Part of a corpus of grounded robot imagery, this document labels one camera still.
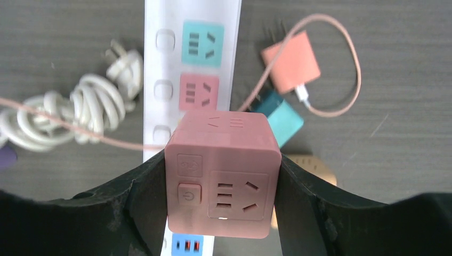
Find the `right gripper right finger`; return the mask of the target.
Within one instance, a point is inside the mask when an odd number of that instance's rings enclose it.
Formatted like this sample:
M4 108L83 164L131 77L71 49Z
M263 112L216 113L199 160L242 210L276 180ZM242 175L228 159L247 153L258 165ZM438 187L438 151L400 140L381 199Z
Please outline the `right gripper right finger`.
M283 255L451 255L450 193L385 204L283 157L275 208Z

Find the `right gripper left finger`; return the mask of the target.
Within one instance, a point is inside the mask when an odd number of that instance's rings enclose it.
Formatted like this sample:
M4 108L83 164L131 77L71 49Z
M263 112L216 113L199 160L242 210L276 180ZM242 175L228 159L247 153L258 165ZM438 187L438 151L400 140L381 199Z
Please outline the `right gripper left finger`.
M160 255L167 218L164 154L71 199L1 191L1 255Z

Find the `tan dragon cube socket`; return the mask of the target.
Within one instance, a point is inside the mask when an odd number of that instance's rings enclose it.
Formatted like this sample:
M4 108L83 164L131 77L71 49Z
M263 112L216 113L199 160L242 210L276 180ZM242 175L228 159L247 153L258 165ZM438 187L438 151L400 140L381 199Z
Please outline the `tan dragon cube socket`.
M301 154L289 154L286 157L311 174L337 186L336 175L320 158Z

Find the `pink cube socket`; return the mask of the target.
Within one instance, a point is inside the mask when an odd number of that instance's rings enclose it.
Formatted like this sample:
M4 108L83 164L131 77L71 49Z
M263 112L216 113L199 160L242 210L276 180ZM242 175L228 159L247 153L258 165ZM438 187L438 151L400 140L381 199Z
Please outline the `pink cube socket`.
M164 159L172 232L268 236L282 155L265 115L189 111Z

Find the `purple power strip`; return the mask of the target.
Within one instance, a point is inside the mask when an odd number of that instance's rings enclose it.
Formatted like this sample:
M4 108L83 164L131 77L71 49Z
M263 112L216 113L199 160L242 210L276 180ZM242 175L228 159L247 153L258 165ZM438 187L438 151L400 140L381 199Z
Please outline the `purple power strip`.
M3 146L0 152L0 168L6 169L14 165L18 160L16 151L10 146Z

